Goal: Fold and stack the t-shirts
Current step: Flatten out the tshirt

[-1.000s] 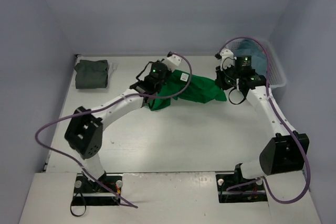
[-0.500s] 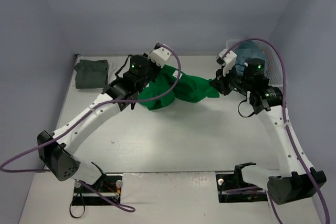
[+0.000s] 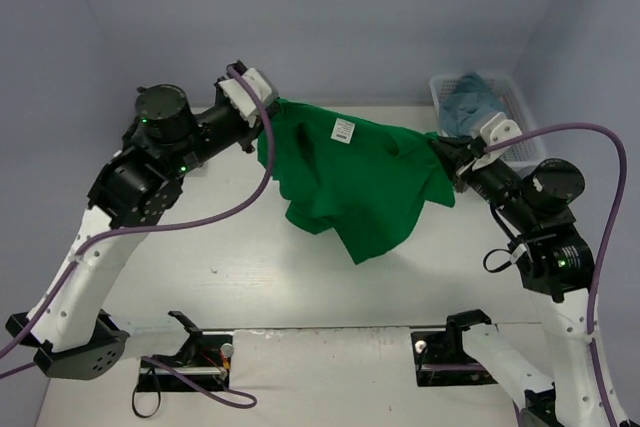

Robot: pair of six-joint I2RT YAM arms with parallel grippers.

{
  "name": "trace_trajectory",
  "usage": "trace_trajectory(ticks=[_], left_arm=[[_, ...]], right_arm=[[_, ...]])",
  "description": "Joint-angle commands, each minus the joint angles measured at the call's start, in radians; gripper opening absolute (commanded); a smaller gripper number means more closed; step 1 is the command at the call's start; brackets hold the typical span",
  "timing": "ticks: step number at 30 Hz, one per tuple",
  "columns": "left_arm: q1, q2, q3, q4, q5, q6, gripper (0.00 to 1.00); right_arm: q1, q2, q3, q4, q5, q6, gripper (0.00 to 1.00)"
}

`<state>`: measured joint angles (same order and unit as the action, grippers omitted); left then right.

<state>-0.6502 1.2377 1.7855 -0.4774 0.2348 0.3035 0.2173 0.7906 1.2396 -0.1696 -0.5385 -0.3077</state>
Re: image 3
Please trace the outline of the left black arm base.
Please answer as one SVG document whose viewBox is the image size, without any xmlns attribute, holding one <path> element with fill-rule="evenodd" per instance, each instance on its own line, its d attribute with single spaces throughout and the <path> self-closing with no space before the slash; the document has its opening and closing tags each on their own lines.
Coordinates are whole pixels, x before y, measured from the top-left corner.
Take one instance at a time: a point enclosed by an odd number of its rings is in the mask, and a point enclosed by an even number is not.
<svg viewBox="0 0 640 427">
<path fill-rule="evenodd" d="M 234 354 L 232 331 L 209 331 L 196 326 L 180 311 L 170 311 L 189 337 L 175 355 L 155 354 L 153 358 L 175 369 L 209 392 L 221 392 L 230 385 L 231 357 Z M 137 391 L 141 393 L 186 393 L 194 389 L 166 369 L 141 361 Z"/>
</svg>

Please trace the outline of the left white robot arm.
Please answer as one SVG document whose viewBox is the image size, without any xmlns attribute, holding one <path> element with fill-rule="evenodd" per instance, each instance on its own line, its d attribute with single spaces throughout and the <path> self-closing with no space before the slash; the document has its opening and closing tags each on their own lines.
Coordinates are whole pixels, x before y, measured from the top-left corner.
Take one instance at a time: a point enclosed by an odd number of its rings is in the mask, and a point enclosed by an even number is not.
<svg viewBox="0 0 640 427">
<path fill-rule="evenodd" d="M 197 114 L 177 86 L 138 89 L 134 120 L 89 191 L 54 281 L 30 311 L 6 323 L 10 346 L 33 348 L 46 376 L 92 380 L 128 358 L 180 367 L 198 358 L 204 334 L 185 314 L 137 322 L 115 318 L 103 304 L 137 247 L 165 230 L 162 216 L 181 196 L 185 175 L 232 145 L 251 152 L 277 111 L 277 89 L 254 70 L 219 78 L 215 90 L 213 105 Z"/>
</svg>

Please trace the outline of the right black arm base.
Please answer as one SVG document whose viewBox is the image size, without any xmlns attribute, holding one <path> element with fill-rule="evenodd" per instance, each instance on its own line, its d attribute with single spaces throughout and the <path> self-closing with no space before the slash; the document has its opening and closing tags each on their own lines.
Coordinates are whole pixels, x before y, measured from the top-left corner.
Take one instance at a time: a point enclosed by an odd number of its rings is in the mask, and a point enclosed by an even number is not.
<svg viewBox="0 0 640 427">
<path fill-rule="evenodd" d="M 472 326 L 491 324 L 479 309 L 449 315 L 439 330 L 416 330 L 410 334 L 418 387 L 494 385 L 496 380 L 462 346 L 462 334 Z"/>
</svg>

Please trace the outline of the green t shirt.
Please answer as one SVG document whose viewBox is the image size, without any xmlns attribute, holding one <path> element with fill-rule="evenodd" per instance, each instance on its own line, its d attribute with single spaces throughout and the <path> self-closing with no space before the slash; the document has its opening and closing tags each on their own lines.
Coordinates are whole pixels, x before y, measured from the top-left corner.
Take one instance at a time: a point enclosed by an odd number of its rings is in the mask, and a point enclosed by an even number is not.
<svg viewBox="0 0 640 427">
<path fill-rule="evenodd" d="M 282 99 L 272 118 L 272 178 L 286 219 L 336 232 L 356 264 L 408 239 L 427 203 L 451 208 L 451 181 L 430 146 L 436 135 Z"/>
</svg>

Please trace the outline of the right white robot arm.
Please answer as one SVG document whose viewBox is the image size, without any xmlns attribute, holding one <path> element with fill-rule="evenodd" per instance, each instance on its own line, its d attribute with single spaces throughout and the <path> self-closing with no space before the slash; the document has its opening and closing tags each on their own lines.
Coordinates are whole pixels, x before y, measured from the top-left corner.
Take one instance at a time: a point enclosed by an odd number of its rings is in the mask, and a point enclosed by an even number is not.
<svg viewBox="0 0 640 427">
<path fill-rule="evenodd" d="M 501 335 L 481 310 L 448 317 L 416 358 L 419 371 L 484 370 L 511 398 L 525 426 L 630 426 L 598 347 L 596 263 L 569 208 L 585 180 L 573 164 L 542 161 L 520 176 L 500 159 L 480 162 L 480 140 L 430 143 L 447 177 L 485 200 L 506 234 L 508 261 L 538 315 L 551 357 L 545 375 Z"/>
</svg>

